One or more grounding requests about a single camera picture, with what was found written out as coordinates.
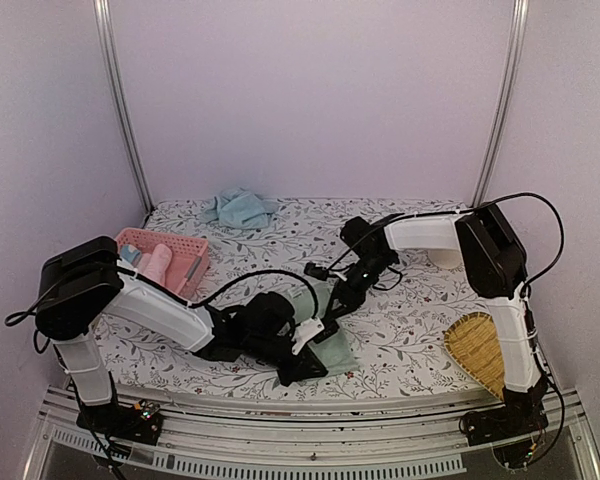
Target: woven basket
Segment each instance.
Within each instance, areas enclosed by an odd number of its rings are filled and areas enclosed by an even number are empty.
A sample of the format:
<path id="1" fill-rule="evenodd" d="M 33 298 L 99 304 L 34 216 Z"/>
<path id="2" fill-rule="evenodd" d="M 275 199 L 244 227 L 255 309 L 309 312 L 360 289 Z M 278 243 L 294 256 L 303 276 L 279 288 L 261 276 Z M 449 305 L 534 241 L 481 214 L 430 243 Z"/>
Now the woven basket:
<path id="1" fill-rule="evenodd" d="M 503 400 L 504 361 L 491 315 L 473 312 L 463 316 L 444 333 L 444 346 L 463 370 Z"/>

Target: wicker tray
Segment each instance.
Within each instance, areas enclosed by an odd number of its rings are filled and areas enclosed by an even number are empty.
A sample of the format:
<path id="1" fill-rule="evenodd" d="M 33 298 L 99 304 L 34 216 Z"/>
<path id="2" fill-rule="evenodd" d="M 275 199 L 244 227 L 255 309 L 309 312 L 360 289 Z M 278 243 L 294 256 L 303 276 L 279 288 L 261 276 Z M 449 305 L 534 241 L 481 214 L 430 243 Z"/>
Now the wicker tray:
<path id="1" fill-rule="evenodd" d="M 444 346 L 475 381 L 503 400 L 504 360 L 491 315 L 464 315 L 444 333 Z"/>

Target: light blue towel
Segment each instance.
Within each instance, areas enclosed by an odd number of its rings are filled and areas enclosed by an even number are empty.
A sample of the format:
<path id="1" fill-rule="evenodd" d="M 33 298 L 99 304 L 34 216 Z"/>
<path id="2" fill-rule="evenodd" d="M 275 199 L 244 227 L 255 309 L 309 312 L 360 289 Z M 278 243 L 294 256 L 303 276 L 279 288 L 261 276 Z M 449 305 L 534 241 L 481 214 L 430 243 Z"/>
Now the light blue towel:
<path id="1" fill-rule="evenodd" d="M 275 202 L 263 201 L 243 188 L 230 188 L 214 197 L 211 207 L 202 212 L 202 220 L 218 220 L 224 227 L 243 230 L 264 228 L 277 209 Z"/>

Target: blue item in basket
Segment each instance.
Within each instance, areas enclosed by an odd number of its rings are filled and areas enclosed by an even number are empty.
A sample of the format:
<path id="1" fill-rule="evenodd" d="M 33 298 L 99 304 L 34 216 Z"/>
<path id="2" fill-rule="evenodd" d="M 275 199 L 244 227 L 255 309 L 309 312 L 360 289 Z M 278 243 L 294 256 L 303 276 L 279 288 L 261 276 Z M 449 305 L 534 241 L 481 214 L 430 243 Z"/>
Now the blue item in basket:
<path id="1" fill-rule="evenodd" d="M 202 212 L 202 219 L 244 230 L 264 228 L 277 209 L 275 202 L 263 201 L 244 188 L 231 188 L 214 197 L 213 205 Z"/>
<path id="2" fill-rule="evenodd" d="M 142 256 L 142 252 L 138 250 L 133 245 L 123 245 L 120 249 L 120 258 L 126 260 L 134 267 L 140 261 L 140 257 Z"/>

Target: floral tablecloth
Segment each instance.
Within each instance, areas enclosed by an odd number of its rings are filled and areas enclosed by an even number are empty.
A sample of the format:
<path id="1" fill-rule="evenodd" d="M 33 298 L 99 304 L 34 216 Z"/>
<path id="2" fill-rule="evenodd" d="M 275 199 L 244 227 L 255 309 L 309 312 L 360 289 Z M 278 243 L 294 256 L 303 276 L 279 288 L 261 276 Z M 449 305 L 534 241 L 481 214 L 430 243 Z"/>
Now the floral tablecloth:
<path id="1" fill-rule="evenodd" d="M 211 266 L 197 296 L 260 268 L 302 273 L 307 261 L 327 264 L 345 248 L 344 222 L 361 215 L 373 221 L 394 212 L 453 209 L 453 202 L 413 200 L 278 199 L 271 225 L 235 230 L 203 223 L 205 202 L 164 202 L 146 228 L 206 237 Z M 285 388 L 272 367 L 241 357 L 235 363 L 206 362 L 178 345 L 128 321 L 106 317 L 96 338 L 107 368 L 123 384 L 200 395 L 250 399 L 370 399 L 479 388 L 446 354 L 443 332 L 466 313 L 484 310 L 468 286 L 463 267 L 440 270 L 424 251 L 400 252 L 404 279 L 389 292 L 371 290 L 357 312 L 340 319 L 360 369 Z M 386 286 L 395 281 L 388 273 Z M 250 279 L 227 292 L 217 306 L 244 303 L 256 292 L 283 290 L 289 278 Z"/>

